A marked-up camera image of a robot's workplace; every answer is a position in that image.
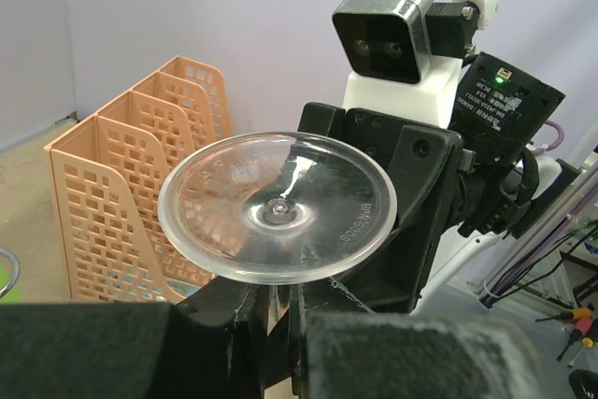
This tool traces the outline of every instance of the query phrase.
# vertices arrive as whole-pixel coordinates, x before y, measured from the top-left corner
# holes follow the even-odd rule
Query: label on circuit board
[[[481,120],[487,121],[496,131],[501,131],[505,122],[513,115],[521,99],[505,95],[485,80],[476,83],[476,90],[457,97],[457,103],[473,111]]]

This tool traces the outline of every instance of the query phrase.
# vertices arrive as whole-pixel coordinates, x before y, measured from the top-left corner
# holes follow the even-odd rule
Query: camera lens
[[[370,46],[362,39],[356,39],[353,42],[353,48],[362,56],[368,56],[370,54]]]
[[[395,60],[398,60],[403,56],[403,51],[401,50],[401,46],[397,42],[387,42],[384,44],[384,51],[387,55]]]

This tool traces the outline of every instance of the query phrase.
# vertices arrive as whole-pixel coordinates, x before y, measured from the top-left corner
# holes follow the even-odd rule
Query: orange plastic organizer
[[[227,108],[219,117],[230,124]],[[178,302],[213,278],[172,247],[157,200],[170,170],[216,139],[205,90],[156,72],[48,144],[71,298]]]
[[[211,65],[177,56],[166,63],[160,72],[186,79],[204,88],[218,140],[232,135],[224,77],[220,70]]]

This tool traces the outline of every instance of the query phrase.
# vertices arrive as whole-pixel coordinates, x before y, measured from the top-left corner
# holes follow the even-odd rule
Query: perforated plastic panel
[[[216,128],[210,116],[207,93],[201,86],[156,72],[136,84],[133,91],[151,95],[184,110],[196,150],[216,142]]]
[[[160,142],[133,126],[104,117],[97,120],[100,162],[126,179],[163,272],[194,285],[206,284],[212,276],[181,256],[164,236],[158,222],[158,194],[168,174],[164,158],[160,157]]]
[[[79,301],[179,301],[155,258],[133,197],[116,171],[54,151],[71,297]]]
[[[224,77],[220,70],[211,65],[178,56],[165,64],[160,71],[186,79],[204,88],[218,140],[233,135],[228,97]]]
[[[169,169],[195,151],[191,128],[180,107],[143,93],[130,94],[132,125],[156,136],[162,144]]]

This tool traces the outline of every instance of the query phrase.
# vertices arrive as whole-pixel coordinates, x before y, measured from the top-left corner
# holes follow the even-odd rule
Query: gray floor
[[[71,126],[72,122],[57,125],[0,153],[0,247],[12,251],[21,261],[16,288],[24,302],[68,300],[43,148]]]

